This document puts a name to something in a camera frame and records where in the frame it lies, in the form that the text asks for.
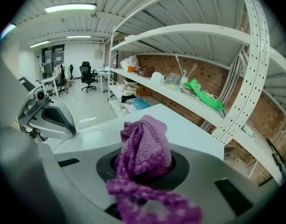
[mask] purple knitted cloth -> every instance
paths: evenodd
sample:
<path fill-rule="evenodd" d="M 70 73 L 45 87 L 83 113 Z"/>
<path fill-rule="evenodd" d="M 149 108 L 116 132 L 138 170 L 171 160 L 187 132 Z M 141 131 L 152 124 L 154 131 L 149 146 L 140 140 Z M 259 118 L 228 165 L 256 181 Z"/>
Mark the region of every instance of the purple knitted cloth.
<path fill-rule="evenodd" d="M 116 197 L 119 213 L 126 224 L 201 223 L 201 209 L 186 198 L 133 181 L 137 175 L 150 178 L 169 173 L 172 158 L 166 132 L 167 126 L 149 115 L 134 123 L 124 123 L 121 140 L 125 144 L 115 162 L 117 177 L 107 182 L 107 190 Z M 143 212 L 139 204 L 141 199 L 160 202 L 168 214 Z"/>

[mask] white ceiling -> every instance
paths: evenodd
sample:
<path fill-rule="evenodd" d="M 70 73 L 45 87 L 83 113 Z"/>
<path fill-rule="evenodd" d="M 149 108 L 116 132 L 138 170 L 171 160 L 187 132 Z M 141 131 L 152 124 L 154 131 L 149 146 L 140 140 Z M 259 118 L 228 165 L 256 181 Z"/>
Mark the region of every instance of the white ceiling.
<path fill-rule="evenodd" d="M 62 11 L 47 14 L 45 8 L 63 3 L 96 3 L 96 11 Z M 118 25 L 145 0 L 27 0 L 11 22 L 17 25 L 11 35 L 29 45 L 50 40 L 71 41 L 68 35 L 92 35 L 93 42 L 104 43 Z"/>

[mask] ceiling light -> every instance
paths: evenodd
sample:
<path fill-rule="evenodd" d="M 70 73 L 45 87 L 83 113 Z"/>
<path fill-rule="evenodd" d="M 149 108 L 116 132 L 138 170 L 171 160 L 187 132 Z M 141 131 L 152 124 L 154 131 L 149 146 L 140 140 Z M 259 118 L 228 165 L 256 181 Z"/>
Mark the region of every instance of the ceiling light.
<path fill-rule="evenodd" d="M 45 11 L 47 13 L 65 11 L 65 10 L 95 10 L 95 3 L 67 3 L 56 6 L 46 7 Z"/>
<path fill-rule="evenodd" d="M 41 43 L 38 43 L 38 44 L 32 45 L 32 46 L 30 46 L 30 48 L 38 47 L 38 46 L 43 45 L 43 44 L 46 44 L 46 43 L 49 43 L 49 41 L 45 41 L 45 42 L 41 42 Z"/>
<path fill-rule="evenodd" d="M 0 40 L 8 33 L 10 32 L 11 30 L 13 30 L 14 28 L 16 27 L 15 24 L 11 24 L 9 23 L 6 28 L 2 31 L 2 34 L 0 36 Z"/>
<path fill-rule="evenodd" d="M 69 35 L 67 38 L 90 38 L 90 35 Z"/>

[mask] gray floor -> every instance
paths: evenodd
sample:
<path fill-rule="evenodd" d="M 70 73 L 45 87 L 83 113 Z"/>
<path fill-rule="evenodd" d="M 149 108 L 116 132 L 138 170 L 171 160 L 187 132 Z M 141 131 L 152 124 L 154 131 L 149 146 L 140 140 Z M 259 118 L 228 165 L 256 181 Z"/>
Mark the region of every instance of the gray floor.
<path fill-rule="evenodd" d="M 63 92 L 59 99 L 53 96 L 53 100 L 61 101 L 66 105 L 74 119 L 77 131 L 117 118 L 107 101 L 108 93 L 101 92 L 99 83 L 92 84 L 96 86 L 96 91 L 90 88 L 86 93 L 86 89 L 81 91 L 81 88 L 86 86 L 81 79 L 73 81 L 75 83 L 69 88 L 68 94 Z M 105 80 L 103 88 L 107 89 Z"/>

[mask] desk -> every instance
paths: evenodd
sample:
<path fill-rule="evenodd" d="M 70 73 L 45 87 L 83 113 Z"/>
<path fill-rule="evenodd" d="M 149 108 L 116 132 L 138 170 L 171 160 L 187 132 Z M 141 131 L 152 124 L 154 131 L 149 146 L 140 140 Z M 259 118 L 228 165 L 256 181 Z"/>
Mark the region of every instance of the desk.
<path fill-rule="evenodd" d="M 103 87 L 102 87 L 102 77 L 103 76 L 108 76 L 109 74 L 109 71 L 108 72 L 104 72 L 102 70 L 97 70 L 97 73 L 98 73 L 98 76 L 99 76 L 99 82 L 100 82 L 100 89 L 101 89 L 101 92 L 104 91 Z"/>
<path fill-rule="evenodd" d="M 119 143 L 121 142 L 120 130 L 123 129 L 124 122 L 137 121 L 146 114 L 167 125 L 166 137 L 170 143 L 211 154 L 223 160 L 224 147 L 221 142 L 162 104 L 78 131 L 71 140 L 48 139 L 44 143 L 50 145 L 55 154 L 89 150 Z"/>
<path fill-rule="evenodd" d="M 44 83 L 53 81 L 54 82 L 54 86 L 55 86 L 54 89 L 55 89 L 56 95 L 59 98 L 59 93 L 58 93 L 58 89 L 57 89 L 57 85 L 56 85 L 56 79 L 57 78 L 58 78 L 58 76 L 54 76 L 54 77 L 51 77 L 51 78 L 44 79 L 44 80 L 41 81 L 41 84 L 42 84 L 42 88 L 44 90 L 44 93 L 46 94 Z"/>

